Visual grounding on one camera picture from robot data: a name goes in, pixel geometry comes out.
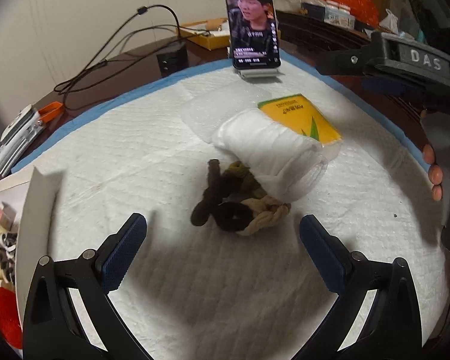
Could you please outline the person's right hand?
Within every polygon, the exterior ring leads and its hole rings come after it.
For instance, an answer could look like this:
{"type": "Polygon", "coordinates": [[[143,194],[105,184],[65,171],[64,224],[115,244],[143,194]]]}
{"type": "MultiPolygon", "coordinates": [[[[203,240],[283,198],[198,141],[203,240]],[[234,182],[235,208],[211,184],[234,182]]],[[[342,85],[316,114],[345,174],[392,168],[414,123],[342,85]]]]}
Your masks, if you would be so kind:
{"type": "Polygon", "coordinates": [[[442,181],[443,171],[437,165],[436,155],[433,147],[430,144],[426,144],[423,148],[423,159],[426,164],[430,166],[428,170],[428,178],[432,183],[432,196],[434,201],[440,201],[443,196],[442,181]]]}

